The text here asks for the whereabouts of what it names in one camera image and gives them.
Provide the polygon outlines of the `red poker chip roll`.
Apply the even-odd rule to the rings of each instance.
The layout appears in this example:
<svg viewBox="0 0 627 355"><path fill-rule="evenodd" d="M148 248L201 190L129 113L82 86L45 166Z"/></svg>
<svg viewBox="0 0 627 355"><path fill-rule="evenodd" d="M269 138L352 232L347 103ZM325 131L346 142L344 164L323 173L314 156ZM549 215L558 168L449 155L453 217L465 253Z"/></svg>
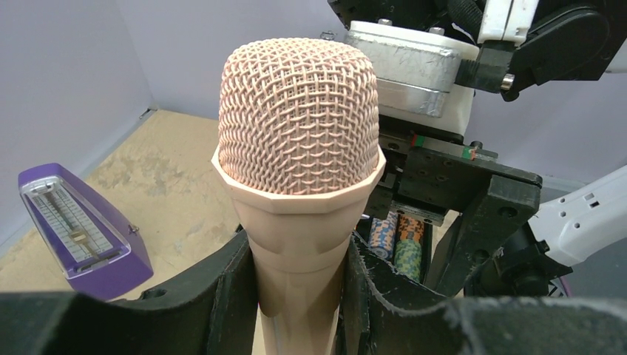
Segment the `red poker chip roll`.
<svg viewBox="0 0 627 355"><path fill-rule="evenodd" d="M424 223L421 220L400 214L397 223L396 236L398 241L410 240L420 243L425 233Z"/></svg>

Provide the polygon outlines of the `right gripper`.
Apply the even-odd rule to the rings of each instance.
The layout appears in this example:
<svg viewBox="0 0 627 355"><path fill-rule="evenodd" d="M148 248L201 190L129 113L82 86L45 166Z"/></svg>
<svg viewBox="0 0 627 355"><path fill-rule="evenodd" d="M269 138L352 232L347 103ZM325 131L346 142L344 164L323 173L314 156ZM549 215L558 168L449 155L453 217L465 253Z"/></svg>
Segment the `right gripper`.
<svg viewBox="0 0 627 355"><path fill-rule="evenodd" d="M485 262L539 209L542 179L500 164L480 142L387 115L379 117L387 165L364 210L369 217L405 214L441 226L458 216L439 241L424 285L455 296Z"/></svg>

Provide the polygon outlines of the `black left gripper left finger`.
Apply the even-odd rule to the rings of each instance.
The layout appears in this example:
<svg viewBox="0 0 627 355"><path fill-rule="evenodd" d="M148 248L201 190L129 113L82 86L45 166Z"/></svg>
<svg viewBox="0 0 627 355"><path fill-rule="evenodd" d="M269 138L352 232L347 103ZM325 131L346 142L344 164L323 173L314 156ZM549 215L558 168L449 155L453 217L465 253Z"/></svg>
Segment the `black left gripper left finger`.
<svg viewBox="0 0 627 355"><path fill-rule="evenodd" d="M1 295L3 354L250 354L257 289L247 234L136 300Z"/></svg>

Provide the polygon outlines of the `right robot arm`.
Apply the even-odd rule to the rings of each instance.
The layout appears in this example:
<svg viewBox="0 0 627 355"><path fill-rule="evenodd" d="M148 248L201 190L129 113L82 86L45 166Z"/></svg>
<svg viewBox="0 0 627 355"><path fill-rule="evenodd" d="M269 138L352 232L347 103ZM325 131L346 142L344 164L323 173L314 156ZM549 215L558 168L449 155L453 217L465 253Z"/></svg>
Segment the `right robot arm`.
<svg viewBox="0 0 627 355"><path fill-rule="evenodd" d="M368 237L413 276L419 229L457 218L421 281L546 296L626 237L624 1L331 1L379 79L387 167Z"/></svg>

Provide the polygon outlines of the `black poker chip case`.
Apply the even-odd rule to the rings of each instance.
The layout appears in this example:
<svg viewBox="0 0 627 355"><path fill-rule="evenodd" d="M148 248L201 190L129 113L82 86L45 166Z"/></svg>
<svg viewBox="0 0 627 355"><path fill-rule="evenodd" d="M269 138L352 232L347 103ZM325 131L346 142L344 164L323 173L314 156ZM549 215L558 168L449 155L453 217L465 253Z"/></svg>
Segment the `black poker chip case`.
<svg viewBox="0 0 627 355"><path fill-rule="evenodd" d="M366 242L370 250L378 257L392 264L396 244L398 242L396 232L399 215L400 213L398 212L389 212L385 219L364 215L356 224L356 232ZM430 264L431 242L433 236L432 226L424 223L424 227L425 233L420 242L422 247L422 257L421 279L419 283L424 282L424 277L426 276Z"/></svg>

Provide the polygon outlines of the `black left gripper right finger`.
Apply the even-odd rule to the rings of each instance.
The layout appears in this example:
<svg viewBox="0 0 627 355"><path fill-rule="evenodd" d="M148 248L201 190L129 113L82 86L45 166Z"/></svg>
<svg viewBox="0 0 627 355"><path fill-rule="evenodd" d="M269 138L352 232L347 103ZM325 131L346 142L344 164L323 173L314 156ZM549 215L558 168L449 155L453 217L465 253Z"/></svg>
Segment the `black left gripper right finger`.
<svg viewBox="0 0 627 355"><path fill-rule="evenodd" d="M624 354L624 300L449 298L353 234L342 296L349 354Z"/></svg>

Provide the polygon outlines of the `green poker chip roll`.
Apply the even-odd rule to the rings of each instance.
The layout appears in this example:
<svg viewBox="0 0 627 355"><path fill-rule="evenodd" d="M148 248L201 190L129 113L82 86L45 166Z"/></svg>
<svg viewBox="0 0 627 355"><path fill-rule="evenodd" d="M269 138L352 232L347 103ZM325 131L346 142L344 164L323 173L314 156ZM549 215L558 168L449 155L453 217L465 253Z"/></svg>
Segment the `green poker chip roll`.
<svg viewBox="0 0 627 355"><path fill-rule="evenodd" d="M422 247L416 240L400 240L396 244L393 264L410 280L420 282Z"/></svg>

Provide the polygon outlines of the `pink plastic microphone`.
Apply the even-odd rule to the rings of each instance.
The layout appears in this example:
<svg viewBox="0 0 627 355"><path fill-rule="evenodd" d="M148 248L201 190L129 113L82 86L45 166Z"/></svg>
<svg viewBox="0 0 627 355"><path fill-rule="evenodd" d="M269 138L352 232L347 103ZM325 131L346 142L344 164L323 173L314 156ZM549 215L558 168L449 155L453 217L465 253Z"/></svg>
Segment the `pink plastic microphone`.
<svg viewBox="0 0 627 355"><path fill-rule="evenodd" d="M268 354L329 354L350 237L386 160L370 59L337 41L237 48L212 163L254 258Z"/></svg>

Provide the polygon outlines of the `purple metronome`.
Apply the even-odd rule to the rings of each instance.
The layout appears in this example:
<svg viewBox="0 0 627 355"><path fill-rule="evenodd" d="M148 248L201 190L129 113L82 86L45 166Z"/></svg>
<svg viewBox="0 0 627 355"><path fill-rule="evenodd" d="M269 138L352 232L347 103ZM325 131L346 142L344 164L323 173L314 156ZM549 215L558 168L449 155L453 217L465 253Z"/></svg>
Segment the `purple metronome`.
<svg viewBox="0 0 627 355"><path fill-rule="evenodd" d="M72 289L113 300L150 279L138 227L58 163L18 174L20 197Z"/></svg>

